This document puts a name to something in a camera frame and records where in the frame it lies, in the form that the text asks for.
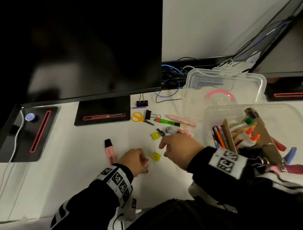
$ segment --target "white wall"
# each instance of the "white wall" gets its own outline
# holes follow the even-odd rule
[[[287,2],[163,0],[162,61],[233,55]]]

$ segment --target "yellow scissors handle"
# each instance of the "yellow scissors handle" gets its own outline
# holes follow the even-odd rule
[[[135,112],[132,116],[132,121],[133,122],[142,122],[142,121],[144,121],[144,117],[140,112]]]

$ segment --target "scissors blade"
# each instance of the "scissors blade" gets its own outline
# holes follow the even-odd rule
[[[150,124],[150,125],[154,125],[153,123],[147,121],[147,120],[144,120],[143,122],[147,123],[147,124]]]

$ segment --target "white glue bottle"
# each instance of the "white glue bottle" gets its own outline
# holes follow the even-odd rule
[[[253,147],[259,138],[260,134],[253,135],[251,138],[243,140],[240,144],[238,144],[236,149],[244,147]]]
[[[238,144],[240,144],[241,141],[250,138],[253,131],[254,131],[254,128],[252,127],[252,128],[249,128],[248,130],[246,130],[245,132],[240,133],[240,134],[234,139],[235,146],[237,146]]]

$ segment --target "blue round lid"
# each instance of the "blue round lid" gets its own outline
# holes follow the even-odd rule
[[[36,115],[34,115],[33,113],[29,113],[28,115],[25,116],[25,120],[32,121],[35,119],[35,117]]]

